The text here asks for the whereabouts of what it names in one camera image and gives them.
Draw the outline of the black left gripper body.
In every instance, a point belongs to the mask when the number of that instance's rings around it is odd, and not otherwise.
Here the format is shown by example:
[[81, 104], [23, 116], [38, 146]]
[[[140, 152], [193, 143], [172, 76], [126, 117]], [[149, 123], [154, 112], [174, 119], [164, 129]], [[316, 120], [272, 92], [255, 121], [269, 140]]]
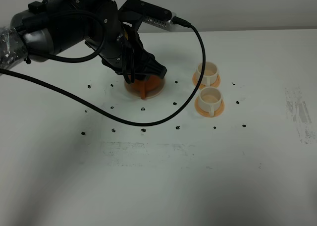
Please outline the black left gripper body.
[[[118, 7], [112, 0], [84, 0], [84, 10], [96, 15], [102, 21], [84, 18], [85, 21], [85, 43], [96, 50], [103, 43], [99, 56], [102, 63], [111, 68], [118, 75], [123, 75], [123, 53], [134, 54], [135, 64], [144, 59], [143, 44], [139, 35], [129, 25], [120, 22]], [[136, 74], [136, 77], [147, 77], [148, 75]]]

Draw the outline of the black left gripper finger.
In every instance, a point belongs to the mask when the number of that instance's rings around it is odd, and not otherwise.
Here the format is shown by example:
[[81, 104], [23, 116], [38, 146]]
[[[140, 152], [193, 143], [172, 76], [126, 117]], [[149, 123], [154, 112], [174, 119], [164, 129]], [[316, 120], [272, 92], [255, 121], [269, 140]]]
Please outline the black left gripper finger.
[[143, 69], [146, 63], [150, 60], [150, 53], [143, 53], [145, 56], [143, 60], [140, 60], [135, 64], [134, 54], [130, 52], [123, 53], [123, 77], [125, 80], [135, 80], [136, 74], [145, 75]]
[[164, 79], [167, 69], [156, 61], [155, 56], [147, 51], [143, 52], [144, 55], [144, 67], [143, 73], [146, 75], [157, 76], [159, 79]]

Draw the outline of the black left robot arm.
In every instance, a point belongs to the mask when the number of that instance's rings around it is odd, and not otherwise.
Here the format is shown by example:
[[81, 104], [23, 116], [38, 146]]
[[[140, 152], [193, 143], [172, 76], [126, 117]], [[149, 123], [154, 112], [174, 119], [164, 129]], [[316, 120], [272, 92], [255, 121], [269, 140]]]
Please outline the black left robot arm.
[[166, 67], [145, 50], [143, 22], [168, 29], [171, 11], [141, 0], [118, 7], [113, 0], [43, 0], [13, 16], [10, 34], [22, 45], [23, 60], [80, 63], [99, 56], [126, 82], [163, 79]]

